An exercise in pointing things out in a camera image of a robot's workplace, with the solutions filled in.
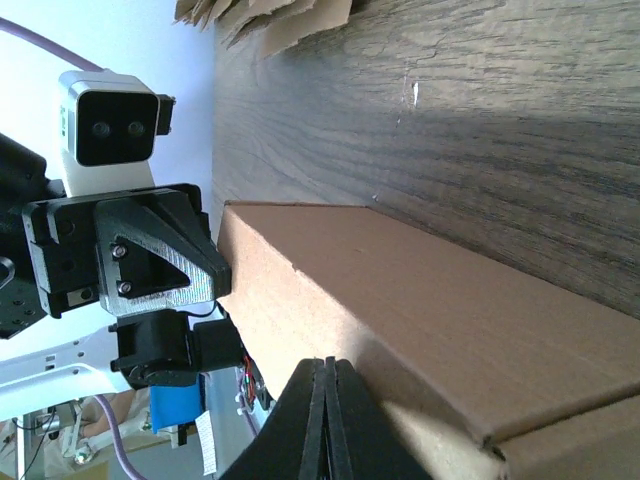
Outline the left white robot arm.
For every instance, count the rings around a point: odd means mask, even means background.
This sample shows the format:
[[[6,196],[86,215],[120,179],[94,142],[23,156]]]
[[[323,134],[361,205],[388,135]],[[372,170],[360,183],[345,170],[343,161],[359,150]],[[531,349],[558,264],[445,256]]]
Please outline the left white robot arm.
[[[233,323],[191,313],[231,291],[197,186],[117,166],[67,197],[45,170],[2,139],[3,419],[241,364]]]

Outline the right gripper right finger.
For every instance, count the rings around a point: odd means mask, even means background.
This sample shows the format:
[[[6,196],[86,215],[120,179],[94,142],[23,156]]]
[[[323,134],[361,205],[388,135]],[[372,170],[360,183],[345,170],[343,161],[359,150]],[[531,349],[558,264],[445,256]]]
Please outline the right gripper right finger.
[[[324,431],[329,479],[429,479],[396,438],[352,364],[325,360]]]

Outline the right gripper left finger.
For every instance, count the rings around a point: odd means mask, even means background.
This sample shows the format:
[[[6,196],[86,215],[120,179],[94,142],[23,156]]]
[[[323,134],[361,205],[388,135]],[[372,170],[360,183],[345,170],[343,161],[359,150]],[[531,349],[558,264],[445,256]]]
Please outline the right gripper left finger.
[[[298,363],[257,437],[222,477],[319,479],[323,458],[325,364]]]

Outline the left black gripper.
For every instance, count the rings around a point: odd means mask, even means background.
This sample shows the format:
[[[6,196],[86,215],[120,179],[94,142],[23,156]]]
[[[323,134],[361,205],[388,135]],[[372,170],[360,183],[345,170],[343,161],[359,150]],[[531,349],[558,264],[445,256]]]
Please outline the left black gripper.
[[[94,302],[125,317],[231,293],[195,185],[32,202],[23,223],[40,302],[54,318]]]

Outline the cardboard box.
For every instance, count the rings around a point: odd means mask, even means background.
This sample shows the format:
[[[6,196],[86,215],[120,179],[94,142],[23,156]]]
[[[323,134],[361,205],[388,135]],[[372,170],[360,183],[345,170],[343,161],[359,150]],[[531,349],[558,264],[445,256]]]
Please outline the cardboard box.
[[[222,303],[273,396],[351,362],[438,479],[635,479],[639,323],[366,207],[231,202]]]

